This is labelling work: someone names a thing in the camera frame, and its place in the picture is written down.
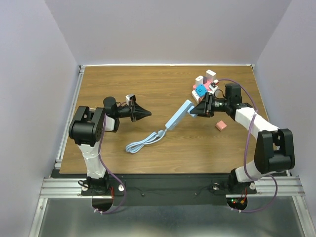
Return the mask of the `white triangular socket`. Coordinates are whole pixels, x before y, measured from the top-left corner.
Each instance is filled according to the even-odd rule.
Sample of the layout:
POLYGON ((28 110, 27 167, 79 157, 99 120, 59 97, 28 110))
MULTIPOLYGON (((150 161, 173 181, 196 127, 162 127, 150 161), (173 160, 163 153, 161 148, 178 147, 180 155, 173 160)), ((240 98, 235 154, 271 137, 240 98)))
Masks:
POLYGON ((196 90, 193 90, 193 91, 192 91, 192 96, 193 96, 193 98, 195 99, 195 101, 196 101, 197 103, 199 103, 199 102, 202 101, 202 99, 204 98, 204 96, 205 96, 206 93, 211 93, 211 94, 213 94, 212 91, 209 91, 209 90, 202 90, 202 91, 200 92, 200 95, 199 95, 196 90))

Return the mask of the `light blue power strip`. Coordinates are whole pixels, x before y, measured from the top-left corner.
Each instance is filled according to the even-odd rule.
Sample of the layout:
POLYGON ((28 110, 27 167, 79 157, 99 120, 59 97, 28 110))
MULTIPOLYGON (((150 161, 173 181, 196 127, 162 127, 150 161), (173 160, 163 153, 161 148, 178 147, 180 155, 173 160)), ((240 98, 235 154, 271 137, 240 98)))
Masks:
POLYGON ((186 100, 181 107, 175 112, 175 114, 169 119, 169 121, 165 124, 165 129, 160 130, 158 132, 153 132, 147 138, 130 143, 125 147, 125 151, 130 154, 135 154, 139 152, 144 146, 152 145, 158 141, 160 141, 167 133, 167 131, 171 131, 177 126, 177 124, 185 117, 186 114, 189 114, 193 118, 197 115, 190 114, 190 111, 194 108, 194 104, 190 100, 186 100))

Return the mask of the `blue plug adapter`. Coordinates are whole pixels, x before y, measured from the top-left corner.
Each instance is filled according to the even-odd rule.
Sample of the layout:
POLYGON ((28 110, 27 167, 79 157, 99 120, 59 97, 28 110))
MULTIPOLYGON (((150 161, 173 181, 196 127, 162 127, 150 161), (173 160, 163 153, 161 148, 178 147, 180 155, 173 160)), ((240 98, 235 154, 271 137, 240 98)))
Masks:
POLYGON ((207 88, 203 84, 196 86, 195 91, 199 97, 204 96, 208 92, 207 88))

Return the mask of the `pink plug adapter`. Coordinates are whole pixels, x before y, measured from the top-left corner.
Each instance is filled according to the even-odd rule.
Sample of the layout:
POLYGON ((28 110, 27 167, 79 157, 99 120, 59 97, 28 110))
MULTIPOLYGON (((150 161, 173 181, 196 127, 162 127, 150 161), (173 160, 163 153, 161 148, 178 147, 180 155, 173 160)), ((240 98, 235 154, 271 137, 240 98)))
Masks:
POLYGON ((215 127, 219 130, 219 131, 223 131, 227 125, 222 121, 217 121, 216 124, 215 124, 215 127))

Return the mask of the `dark red plug adapter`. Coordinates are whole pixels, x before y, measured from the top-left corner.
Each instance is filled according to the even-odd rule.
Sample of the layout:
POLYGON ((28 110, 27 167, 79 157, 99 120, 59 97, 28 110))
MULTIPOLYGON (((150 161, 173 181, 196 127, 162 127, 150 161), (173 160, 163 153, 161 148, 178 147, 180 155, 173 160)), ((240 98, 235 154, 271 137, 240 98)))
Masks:
POLYGON ((209 104, 210 100, 212 99, 212 97, 203 97, 199 99, 199 103, 200 104, 209 104))

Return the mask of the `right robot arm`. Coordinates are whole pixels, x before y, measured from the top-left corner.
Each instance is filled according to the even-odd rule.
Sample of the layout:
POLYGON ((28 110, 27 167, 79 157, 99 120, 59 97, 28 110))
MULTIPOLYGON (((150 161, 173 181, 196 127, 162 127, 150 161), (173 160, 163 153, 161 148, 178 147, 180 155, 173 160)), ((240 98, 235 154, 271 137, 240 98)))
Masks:
POLYGON ((254 180, 277 172, 284 172, 295 166, 293 133, 278 128, 258 114, 255 105, 242 101, 244 88, 239 83, 225 85, 224 97, 218 98, 207 92, 193 107, 190 114, 210 118, 216 112, 223 112, 248 131, 256 139, 254 158, 251 162, 233 169, 227 180, 227 187, 238 193, 254 180))

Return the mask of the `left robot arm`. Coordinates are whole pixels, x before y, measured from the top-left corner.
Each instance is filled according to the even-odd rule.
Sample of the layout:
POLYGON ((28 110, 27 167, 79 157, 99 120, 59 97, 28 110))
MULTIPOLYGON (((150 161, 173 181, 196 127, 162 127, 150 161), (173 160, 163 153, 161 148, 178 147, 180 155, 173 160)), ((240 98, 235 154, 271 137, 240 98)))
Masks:
POLYGON ((79 181, 82 195, 105 195, 110 191, 109 172, 101 163, 101 140, 104 132, 117 132, 120 118, 136 122, 152 113, 136 102, 134 94, 119 104, 112 96, 103 100, 103 107, 79 106, 69 126, 69 138, 80 149, 87 170, 86 180, 79 181))

